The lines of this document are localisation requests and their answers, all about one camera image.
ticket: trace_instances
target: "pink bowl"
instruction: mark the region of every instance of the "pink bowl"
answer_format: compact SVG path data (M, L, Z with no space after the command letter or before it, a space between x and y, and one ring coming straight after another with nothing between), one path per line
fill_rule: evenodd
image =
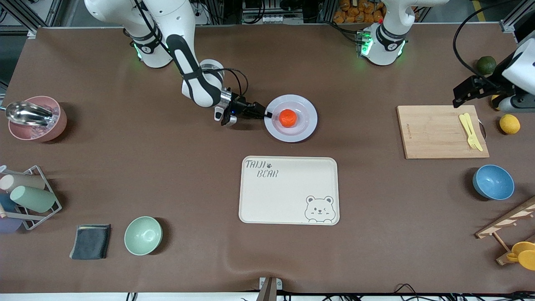
M20 140L45 142L58 137L63 132L67 126L67 116L56 100L48 96L35 96L26 101L53 111L54 115L57 115L57 120L50 128L21 125L9 121L9 131L14 137Z

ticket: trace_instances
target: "cable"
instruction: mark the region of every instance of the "cable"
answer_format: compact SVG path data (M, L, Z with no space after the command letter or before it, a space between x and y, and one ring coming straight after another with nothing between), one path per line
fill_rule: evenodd
M5 17L7 17L7 11L5 9L1 9L0 10L0 23L2 23L4 20L5 20Z
M264 18L264 14L266 13L266 4L264 3L264 0L259 0L260 6L258 7L258 15L253 21L243 21L245 24L255 24L258 23L258 21L262 20Z
M356 35L357 34L357 31L350 31L349 29L344 29L340 26L338 26L336 23L333 23L333 22L329 22L329 21L320 21L320 23L325 23L325 24L329 24L331 25L332 27L334 27L337 31L339 31L346 39L348 39L349 41L355 43L355 44L363 44L363 42L361 41L357 41L357 40L354 40L350 37L348 37L346 35L346 33L350 33L350 34L354 34Z
M126 294L126 301L135 301L137 299L137 292L127 293Z
M144 13L143 10L141 9L141 5L139 4L139 1L138 1L138 0L134 0L134 3L135 3L135 6L137 7L137 10L139 10L139 14L141 15L141 17L142 17L143 20L145 21L145 24L147 25L147 27L149 27L150 33L154 36L155 39L158 39L158 35L156 34L156 31L155 31L154 28L150 25L150 22L149 22L149 20L147 19L147 16L145 16L145 13ZM169 53L169 49L168 49L168 48L164 45L164 43L162 42L162 39L160 39L159 44L162 46L163 49L165 49L165 51L167 52L167 54L171 55L171 54Z
M215 71L230 71L232 72L232 74L234 74L234 76L236 76L236 74L233 71L239 72L243 76L243 78L245 78L245 91L241 93L240 80L238 79L238 76L236 76L236 80L238 81L238 86L240 86L240 97L244 96L247 93L247 90L249 89L249 79L243 72L241 72L241 70L238 70L236 68L221 68L221 69L215 69Z
M495 83L491 82L488 78L486 78L483 74L479 73L479 71L475 70L474 68L472 68L470 65L468 65L465 61L463 61L463 59L461 58L461 56L459 55L459 52L457 51L457 36L459 36L459 32L461 32L461 29L463 28L463 26L472 18L474 17L475 15L479 14L480 12L482 11L485 11L485 10L488 10L488 9L491 9L493 7L496 7L498 5L502 5L502 4L505 4L505 3L509 3L509 2L512 2L514 0L507 0L507 1L503 1L503 2L500 2L500 3L496 3L496 4L492 4L490 6L486 6L482 9L479 9L477 11L475 11L474 13L472 13L471 15L469 15L460 25L459 27L457 28L457 31L455 32L455 35L453 36L453 52L455 53L455 56L457 57L457 59L459 60L459 62L461 62L461 64L466 67L466 69L470 70L473 74L477 75L480 79L484 80L485 82L487 82L487 84L491 85L493 88L497 89L498 91L501 90L501 88L496 85Z
M209 14L212 18L216 18L216 19L219 19L219 20L221 20L221 21L224 21L224 20L225 20L225 18L222 18L222 17L220 17L220 16L216 16L216 15L214 15L214 13L212 13L212 10L210 9L210 7L208 7L208 5L206 5L206 6L205 6L205 5L202 5L202 9L203 9L207 14Z

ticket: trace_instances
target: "yellow mug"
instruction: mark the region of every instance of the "yellow mug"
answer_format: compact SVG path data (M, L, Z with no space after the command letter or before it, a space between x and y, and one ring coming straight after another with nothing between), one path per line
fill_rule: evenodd
M507 254L507 259L520 263L526 269L535 270L535 244L530 242L515 244L511 253Z

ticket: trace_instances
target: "green lime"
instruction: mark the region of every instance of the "green lime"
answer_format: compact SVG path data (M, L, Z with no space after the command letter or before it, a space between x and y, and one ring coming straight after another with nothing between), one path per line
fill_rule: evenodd
M484 56L477 61L476 68L483 75L492 74L496 69L496 60L492 56Z

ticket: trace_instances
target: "table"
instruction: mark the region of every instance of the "table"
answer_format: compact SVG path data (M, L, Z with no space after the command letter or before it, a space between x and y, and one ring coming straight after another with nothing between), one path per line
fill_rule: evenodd
M69 118L57 141L12 138L2 126L10 169L42 166L64 209L24 234L0 237L1 292L243 291L277 276L295 292L506 293L535 290L533 274L495 263L503 252L474 233L535 194L533 115L518 115L515 136L497 131L501 116L478 108L491 157L405 160L396 106L450 104L470 75L455 59L457 25L417 24L392 65L358 59L329 26L199 28L196 54L245 72L248 101L268 104L299 94L319 124L298 144L272 138L262 122L233 130L180 93L173 65L139 62L120 29L40 29L26 42L6 102L54 97ZM515 49L498 24L467 25L458 48L468 62L505 58ZM227 86L236 88L227 76ZM327 156L338 163L340 222L332 227L245 224L238 218L241 161L248 155ZM507 201L482 201L471 176L483 164L506 168L517 183ZM131 220L163 223L155 254L127 252ZM111 223L108 258L68 255L77 224ZM504 229L513 244L535 221Z

